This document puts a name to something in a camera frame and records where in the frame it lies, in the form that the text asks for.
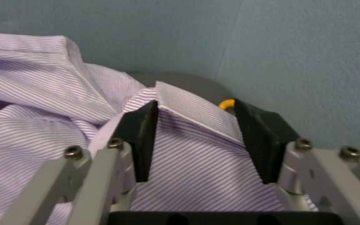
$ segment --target yellow object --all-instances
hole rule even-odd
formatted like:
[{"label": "yellow object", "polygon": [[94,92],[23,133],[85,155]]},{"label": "yellow object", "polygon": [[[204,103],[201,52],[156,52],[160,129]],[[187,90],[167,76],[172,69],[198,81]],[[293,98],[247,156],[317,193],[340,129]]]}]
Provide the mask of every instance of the yellow object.
[{"label": "yellow object", "polygon": [[219,105],[220,109],[226,110],[227,108],[234,108],[235,100],[234,99],[228,99],[225,101],[222,101]]}]

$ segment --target screw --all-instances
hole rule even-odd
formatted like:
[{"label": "screw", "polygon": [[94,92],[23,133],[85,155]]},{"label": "screw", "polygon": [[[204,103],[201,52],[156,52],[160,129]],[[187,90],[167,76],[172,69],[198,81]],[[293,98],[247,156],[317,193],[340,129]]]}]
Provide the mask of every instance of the screw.
[{"label": "screw", "polygon": [[121,138],[112,138],[108,142],[108,149],[122,149],[123,147],[123,140]]},{"label": "screw", "polygon": [[65,158],[80,159],[82,158],[82,149],[78,145],[69,146],[65,149],[64,156]]},{"label": "screw", "polygon": [[306,138],[298,138],[295,141],[295,149],[299,151],[307,151],[313,148],[312,142]]},{"label": "screw", "polygon": [[360,151],[350,146],[342,146],[339,157],[348,162],[358,162],[360,160]]}]

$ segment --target metal linkage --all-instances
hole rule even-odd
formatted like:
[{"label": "metal linkage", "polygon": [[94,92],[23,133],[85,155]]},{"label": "metal linkage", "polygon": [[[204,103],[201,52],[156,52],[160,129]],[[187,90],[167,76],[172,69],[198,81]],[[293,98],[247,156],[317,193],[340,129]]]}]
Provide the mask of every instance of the metal linkage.
[{"label": "metal linkage", "polygon": [[112,210],[129,210],[134,198],[131,147],[121,139],[112,139],[97,152],[67,224],[106,224]]},{"label": "metal linkage", "polygon": [[301,158],[313,148],[310,140],[300,138],[288,143],[277,181],[276,194],[287,210],[309,211],[297,168]]}]

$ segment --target blue-gray wall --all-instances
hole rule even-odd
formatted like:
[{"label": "blue-gray wall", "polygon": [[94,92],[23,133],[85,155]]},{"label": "blue-gray wall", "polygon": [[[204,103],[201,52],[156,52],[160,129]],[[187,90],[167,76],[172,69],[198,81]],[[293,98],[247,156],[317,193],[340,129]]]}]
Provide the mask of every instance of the blue-gray wall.
[{"label": "blue-gray wall", "polygon": [[360,148],[360,0],[0,0],[0,32],[65,35],[86,62],[187,72]]}]

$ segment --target striped shirt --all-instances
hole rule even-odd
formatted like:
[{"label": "striped shirt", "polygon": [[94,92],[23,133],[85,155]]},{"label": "striped shirt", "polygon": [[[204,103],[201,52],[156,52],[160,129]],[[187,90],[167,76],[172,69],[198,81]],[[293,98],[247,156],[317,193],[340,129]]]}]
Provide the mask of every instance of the striped shirt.
[{"label": "striped shirt", "polygon": [[[84,63],[65,37],[0,34],[0,218],[44,161],[73,144],[94,156],[122,115],[150,100],[160,111],[154,155],[132,210],[283,210],[233,115],[174,86],[145,88]],[[64,224],[70,209],[58,204],[48,224]]]}]

